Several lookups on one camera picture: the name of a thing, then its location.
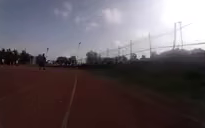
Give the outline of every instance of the cloud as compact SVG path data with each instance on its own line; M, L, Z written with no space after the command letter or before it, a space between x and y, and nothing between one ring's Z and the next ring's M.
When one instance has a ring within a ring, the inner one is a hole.
M54 9L54 14L57 16L57 15L59 15L59 13L60 13L59 9L58 9L58 8L55 8L55 9Z
M72 12L72 4L69 2L64 2L62 8L55 8L54 14L56 16L62 16L62 17L68 17L70 13Z
M111 23L111 24L121 24L122 23L122 13L117 8L103 9L102 14L107 23Z
M76 16L75 19L74 19L74 22L76 24L79 24L81 22L84 22L85 20L86 20L86 18L84 18L84 17Z
M86 31L92 30L92 29L97 28L97 27L99 27L99 24L98 24L98 23L96 23L96 22L91 22L91 23L87 24L87 26L86 26Z
M72 11L72 4L69 2L64 2L63 3L63 7L67 10L67 11Z
M120 40L113 41L113 46L115 48L125 46L126 44L127 44L127 42L121 42Z

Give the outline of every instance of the sunlight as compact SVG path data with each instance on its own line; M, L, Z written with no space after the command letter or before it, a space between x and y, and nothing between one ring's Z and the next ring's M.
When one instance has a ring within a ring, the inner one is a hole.
M182 30L184 42L205 41L205 0L164 0L161 20L168 28L173 28L174 22L181 21L182 26L192 23Z
M205 0L164 0L162 21L168 26L174 22L191 23L205 17Z

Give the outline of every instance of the fence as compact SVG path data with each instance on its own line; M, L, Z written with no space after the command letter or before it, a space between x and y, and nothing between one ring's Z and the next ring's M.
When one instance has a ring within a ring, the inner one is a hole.
M205 20L198 20L184 26L181 26L181 22L177 22L173 31L159 35L148 34L147 37L131 40L127 45L115 49L106 49L98 54L101 57L126 56L130 58L130 55L135 53L137 58L140 58L142 55L150 57L151 52L161 53L173 48L205 49ZM86 58L81 58L79 61L84 63Z

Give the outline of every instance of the white lane line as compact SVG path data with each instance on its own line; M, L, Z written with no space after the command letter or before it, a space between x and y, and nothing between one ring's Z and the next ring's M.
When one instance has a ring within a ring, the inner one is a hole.
M76 74L75 75L75 82L74 82L74 85L73 85L73 90L72 90L72 94L71 94L71 98L70 98L70 102L69 102L69 106L68 106L67 112L65 114L65 117L62 121L62 127L61 128L68 128L69 115L70 115L72 102L73 102L75 92L76 92L77 81L78 81L78 77L77 77L77 74Z

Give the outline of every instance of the fence post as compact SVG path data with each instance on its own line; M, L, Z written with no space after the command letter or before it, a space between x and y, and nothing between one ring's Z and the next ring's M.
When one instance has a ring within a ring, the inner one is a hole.
M150 33L149 33L149 54L150 54L150 58L151 58L151 56L152 56L152 42L151 42Z
M131 55L132 55L132 40L130 40L130 59L131 59Z
M175 45L176 45L176 36L177 36L177 23L174 23L174 41L173 41L173 50L175 49Z
M120 46L118 46L118 57L120 56Z
M109 57L109 48L107 49L107 57Z
M180 36L181 36L181 49L184 47L183 37L182 37L182 22L179 22L180 25Z

